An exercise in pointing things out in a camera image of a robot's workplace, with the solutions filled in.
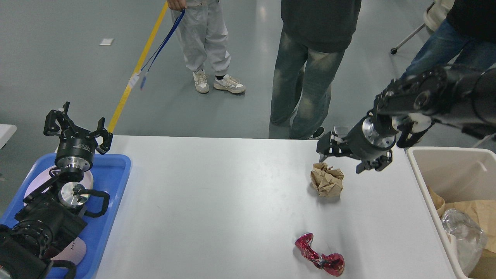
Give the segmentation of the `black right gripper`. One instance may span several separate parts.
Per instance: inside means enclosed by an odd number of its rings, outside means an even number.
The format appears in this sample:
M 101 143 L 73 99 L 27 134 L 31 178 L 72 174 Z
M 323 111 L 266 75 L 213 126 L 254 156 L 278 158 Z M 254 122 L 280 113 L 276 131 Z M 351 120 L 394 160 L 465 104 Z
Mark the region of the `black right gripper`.
M 316 152 L 319 162 L 328 157 L 350 157 L 359 160 L 356 173 L 365 170 L 382 171 L 392 163 L 392 151 L 396 143 L 397 130 L 392 127 L 390 116 L 365 116 L 344 138 L 335 132 L 324 134 L 317 141 Z

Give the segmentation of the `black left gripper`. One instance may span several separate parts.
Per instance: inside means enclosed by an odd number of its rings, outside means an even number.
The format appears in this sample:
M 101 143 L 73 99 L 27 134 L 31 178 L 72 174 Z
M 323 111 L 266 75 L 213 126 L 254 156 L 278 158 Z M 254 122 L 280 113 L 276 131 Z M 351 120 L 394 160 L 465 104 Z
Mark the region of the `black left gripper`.
M 105 128 L 105 118 L 100 118 L 97 129 L 90 132 L 87 138 L 76 138 L 78 128 L 67 114 L 70 102 L 65 102 L 62 110 L 51 110 L 45 119 L 44 135 L 57 136 L 60 139 L 55 156 L 55 166 L 76 167 L 83 172 L 93 166 L 95 151 L 106 154 L 113 141 L 113 133 Z

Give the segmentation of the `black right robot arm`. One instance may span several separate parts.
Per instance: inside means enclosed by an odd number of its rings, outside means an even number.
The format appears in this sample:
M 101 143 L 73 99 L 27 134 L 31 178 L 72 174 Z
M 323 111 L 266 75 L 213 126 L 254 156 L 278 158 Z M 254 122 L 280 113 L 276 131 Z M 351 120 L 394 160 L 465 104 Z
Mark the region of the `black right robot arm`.
M 373 108 L 345 136 L 324 134 L 316 151 L 360 161 L 356 173 L 381 171 L 392 163 L 392 149 L 410 148 L 436 123 L 460 129 L 482 141 L 495 140 L 495 68 L 436 66 L 416 76 L 394 79 L 377 94 Z

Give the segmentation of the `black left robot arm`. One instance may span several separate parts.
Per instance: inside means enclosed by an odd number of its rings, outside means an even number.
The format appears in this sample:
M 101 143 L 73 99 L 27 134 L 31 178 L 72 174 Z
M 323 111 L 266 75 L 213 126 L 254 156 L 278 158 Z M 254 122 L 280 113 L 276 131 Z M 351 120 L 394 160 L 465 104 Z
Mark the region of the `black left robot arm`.
M 106 130 L 105 118 L 93 132 L 77 126 L 67 114 L 69 106 L 66 102 L 62 110 L 46 116 L 44 135 L 60 139 L 50 177 L 23 199 L 14 227 L 1 225 L 2 279 L 44 279 L 51 268 L 66 268 L 65 278 L 75 278 L 75 263 L 53 257 L 87 226 L 83 216 L 98 218 L 107 212 L 110 195 L 81 181 L 93 166 L 95 152 L 110 150 L 113 134 Z

